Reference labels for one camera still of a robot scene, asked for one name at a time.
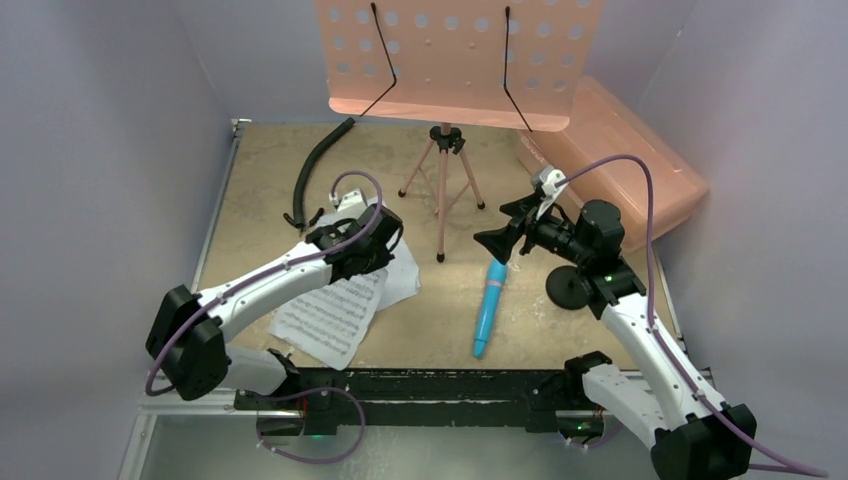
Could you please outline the printed sheet music page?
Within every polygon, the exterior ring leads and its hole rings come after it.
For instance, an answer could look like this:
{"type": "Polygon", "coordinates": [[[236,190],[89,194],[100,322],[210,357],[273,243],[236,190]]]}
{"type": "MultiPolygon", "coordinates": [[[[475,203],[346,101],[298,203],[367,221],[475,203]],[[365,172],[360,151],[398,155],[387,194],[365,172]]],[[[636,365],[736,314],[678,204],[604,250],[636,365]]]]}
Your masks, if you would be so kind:
{"type": "Polygon", "coordinates": [[[387,271],[355,276],[282,305],[270,334],[335,370],[346,369],[380,304],[387,271]]]}

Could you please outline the white paper sheet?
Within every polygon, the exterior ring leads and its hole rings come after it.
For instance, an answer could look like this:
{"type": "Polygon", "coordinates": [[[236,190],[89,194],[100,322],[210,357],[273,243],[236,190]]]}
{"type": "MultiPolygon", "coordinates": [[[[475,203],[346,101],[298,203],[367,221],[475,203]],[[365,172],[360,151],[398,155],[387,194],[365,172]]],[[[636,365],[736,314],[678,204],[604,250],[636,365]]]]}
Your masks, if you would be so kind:
{"type": "MultiPolygon", "coordinates": [[[[325,213],[317,221],[316,227],[330,225],[340,220],[336,212],[325,213]]],[[[415,262],[411,251],[405,240],[401,239],[396,249],[393,251],[394,259],[389,264],[367,275],[358,275],[352,277],[347,283],[357,286],[369,287],[371,283],[379,286],[380,278],[384,278],[382,290],[379,294],[379,302],[376,306],[376,311],[384,310],[400,301],[416,295],[421,287],[419,278],[419,267],[415,262]]]]}

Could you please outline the black round microphone stand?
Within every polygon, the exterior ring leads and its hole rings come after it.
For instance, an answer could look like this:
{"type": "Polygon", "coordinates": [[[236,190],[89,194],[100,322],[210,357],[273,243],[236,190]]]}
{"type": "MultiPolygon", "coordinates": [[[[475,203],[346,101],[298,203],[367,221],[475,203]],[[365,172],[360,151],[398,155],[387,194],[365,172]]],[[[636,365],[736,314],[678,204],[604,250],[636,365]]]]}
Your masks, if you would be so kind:
{"type": "Polygon", "coordinates": [[[589,303],[583,277],[575,266],[560,266],[552,270],[547,276],[545,291],[554,305],[566,310],[580,310],[589,303]]]}

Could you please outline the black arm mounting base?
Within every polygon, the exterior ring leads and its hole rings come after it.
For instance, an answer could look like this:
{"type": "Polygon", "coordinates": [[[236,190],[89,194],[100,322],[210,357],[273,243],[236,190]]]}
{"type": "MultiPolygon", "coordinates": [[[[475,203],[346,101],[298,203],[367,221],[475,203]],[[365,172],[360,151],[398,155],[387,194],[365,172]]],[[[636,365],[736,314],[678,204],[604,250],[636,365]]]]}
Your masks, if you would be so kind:
{"type": "Polygon", "coordinates": [[[291,411],[272,435],[333,435],[340,426],[515,427],[582,440],[613,433],[612,416],[563,370],[303,368],[276,400],[240,390],[234,406],[264,417],[291,411]]]}

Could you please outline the pink perforated music stand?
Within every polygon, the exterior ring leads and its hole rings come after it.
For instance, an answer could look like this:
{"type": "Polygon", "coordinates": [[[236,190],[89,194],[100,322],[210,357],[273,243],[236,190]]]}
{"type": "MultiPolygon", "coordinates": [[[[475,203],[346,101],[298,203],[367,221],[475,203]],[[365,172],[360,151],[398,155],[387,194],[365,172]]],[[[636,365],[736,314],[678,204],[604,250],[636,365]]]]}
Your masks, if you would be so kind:
{"type": "Polygon", "coordinates": [[[599,1],[318,1],[340,114],[555,132],[599,25],[599,1]]]}

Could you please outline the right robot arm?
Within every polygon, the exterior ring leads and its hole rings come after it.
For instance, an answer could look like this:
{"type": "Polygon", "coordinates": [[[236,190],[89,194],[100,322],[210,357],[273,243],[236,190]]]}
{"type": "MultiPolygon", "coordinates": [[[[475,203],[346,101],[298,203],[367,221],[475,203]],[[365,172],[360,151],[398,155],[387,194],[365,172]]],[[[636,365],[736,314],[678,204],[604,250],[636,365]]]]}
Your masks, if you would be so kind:
{"type": "Polygon", "coordinates": [[[661,479],[731,479],[746,473],[754,436],[750,409],[729,405],[691,364],[651,304],[649,292],[621,253],[625,229],[619,209],[592,200],[571,221],[558,205],[543,208],[531,194],[504,204],[506,226],[473,238],[497,261],[539,246],[567,260],[550,272],[545,289],[566,310],[588,308],[634,360],[648,383],[642,389],[601,352],[564,364],[561,392],[576,407],[595,403],[612,413],[646,446],[661,479]]]}

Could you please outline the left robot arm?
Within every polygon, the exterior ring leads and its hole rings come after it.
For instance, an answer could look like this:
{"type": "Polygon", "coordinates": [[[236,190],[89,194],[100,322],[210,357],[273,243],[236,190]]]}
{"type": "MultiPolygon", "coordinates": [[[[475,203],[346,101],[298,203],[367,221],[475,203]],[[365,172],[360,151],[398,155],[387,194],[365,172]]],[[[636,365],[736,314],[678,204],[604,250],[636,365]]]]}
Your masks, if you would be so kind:
{"type": "Polygon", "coordinates": [[[282,353],[231,345],[255,321],[297,297],[375,272],[394,255],[389,243],[403,222],[378,204],[359,215],[346,213],[309,233],[281,257],[240,278],[193,293],[179,285],[167,291],[145,342],[154,360],[145,392],[174,391],[185,401],[217,388],[259,394],[272,408],[292,405],[298,372],[282,353]]]}

